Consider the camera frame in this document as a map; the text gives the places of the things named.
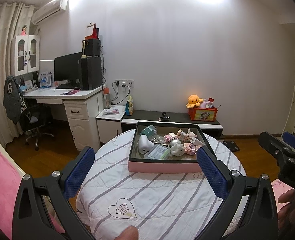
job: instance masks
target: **round table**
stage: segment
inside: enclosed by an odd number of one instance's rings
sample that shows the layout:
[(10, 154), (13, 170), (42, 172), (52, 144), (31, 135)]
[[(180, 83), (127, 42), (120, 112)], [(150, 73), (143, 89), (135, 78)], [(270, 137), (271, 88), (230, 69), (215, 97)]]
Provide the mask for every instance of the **round table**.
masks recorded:
[[(77, 196), (77, 214), (97, 239), (114, 239), (129, 225), (140, 239), (194, 239), (222, 203), (202, 172), (151, 174), (129, 172), (127, 167), (135, 130), (106, 143), (95, 156)], [(245, 171), (222, 143), (205, 135), (217, 158), (230, 170)], [(247, 196), (226, 233), (233, 231)]]

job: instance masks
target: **air conditioner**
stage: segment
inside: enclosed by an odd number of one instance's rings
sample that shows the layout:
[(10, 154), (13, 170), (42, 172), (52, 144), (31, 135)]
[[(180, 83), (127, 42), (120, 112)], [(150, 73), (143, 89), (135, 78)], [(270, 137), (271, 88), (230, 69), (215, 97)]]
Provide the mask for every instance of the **air conditioner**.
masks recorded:
[(32, 23), (38, 25), (40, 22), (66, 11), (68, 0), (55, 0), (42, 6), (32, 16)]

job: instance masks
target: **computer monitor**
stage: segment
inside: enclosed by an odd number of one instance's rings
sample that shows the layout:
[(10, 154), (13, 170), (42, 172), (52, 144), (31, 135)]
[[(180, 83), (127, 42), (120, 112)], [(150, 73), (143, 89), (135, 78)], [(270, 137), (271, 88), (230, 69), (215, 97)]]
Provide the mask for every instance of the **computer monitor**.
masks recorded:
[(54, 81), (70, 80), (75, 83), (78, 77), (78, 60), (81, 59), (82, 52), (68, 54), (54, 59)]

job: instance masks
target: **silver bolt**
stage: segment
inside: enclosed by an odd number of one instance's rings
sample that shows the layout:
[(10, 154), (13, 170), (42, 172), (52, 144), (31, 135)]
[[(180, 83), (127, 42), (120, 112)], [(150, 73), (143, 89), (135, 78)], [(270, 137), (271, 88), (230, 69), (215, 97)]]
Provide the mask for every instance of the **silver bolt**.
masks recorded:
[(232, 174), (233, 177), (239, 177), (240, 176), (240, 172), (236, 171), (236, 170), (231, 171), (231, 174)]
[(25, 174), (25, 175), (23, 176), (23, 179), (24, 179), (24, 180), (28, 180), (30, 177), (31, 177), (30, 174)]
[(263, 173), (263, 174), (262, 174), (262, 179), (265, 179), (265, 180), (269, 179), (268, 174)]
[(61, 173), (60, 173), (59, 171), (53, 171), (53, 172), (52, 172), (52, 176), (53, 176), (53, 177), (58, 177), (58, 176), (60, 176), (60, 174), (61, 174)]

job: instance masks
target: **textured blue pad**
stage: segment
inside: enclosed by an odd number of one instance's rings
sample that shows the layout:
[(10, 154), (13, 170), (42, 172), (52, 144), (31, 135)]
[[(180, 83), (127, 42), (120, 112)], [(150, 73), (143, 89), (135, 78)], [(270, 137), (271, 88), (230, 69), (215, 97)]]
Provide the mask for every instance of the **textured blue pad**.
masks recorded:
[(292, 135), (289, 132), (284, 132), (284, 134), (282, 135), (282, 139), (284, 142), (295, 149), (295, 135)]
[(215, 195), (225, 200), (229, 194), (227, 189), (228, 183), (211, 158), (203, 150), (203, 147), (198, 149), (197, 161)]
[(65, 180), (63, 195), (66, 200), (70, 199), (71, 197), (75, 197), (86, 175), (92, 167), (94, 159), (94, 150), (92, 148), (89, 148), (83, 155), (82, 159), (77, 163), (68, 178)]

